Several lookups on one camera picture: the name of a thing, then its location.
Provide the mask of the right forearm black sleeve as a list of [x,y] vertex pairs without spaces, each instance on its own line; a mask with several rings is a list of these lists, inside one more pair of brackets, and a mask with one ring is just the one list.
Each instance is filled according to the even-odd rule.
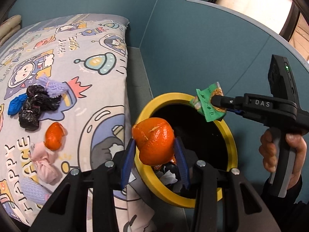
[[274,195],[272,185],[267,180],[263,186],[261,197],[269,209],[279,208],[280,206],[286,207],[295,203],[302,189],[302,185],[302,176],[300,176],[298,182],[286,191],[285,197],[278,197]]

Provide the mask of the right hand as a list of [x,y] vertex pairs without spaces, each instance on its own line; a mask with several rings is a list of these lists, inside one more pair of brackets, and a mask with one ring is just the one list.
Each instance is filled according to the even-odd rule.
[[[290,189],[295,186],[300,179],[306,158],[307,144],[301,135],[286,134],[285,139],[288,145],[295,150],[294,167],[288,184],[288,189]],[[261,136],[260,141],[261,146],[259,147],[259,152],[263,156],[263,166],[268,172],[274,173],[277,168],[278,160],[277,149],[272,142],[271,132],[267,130]]]

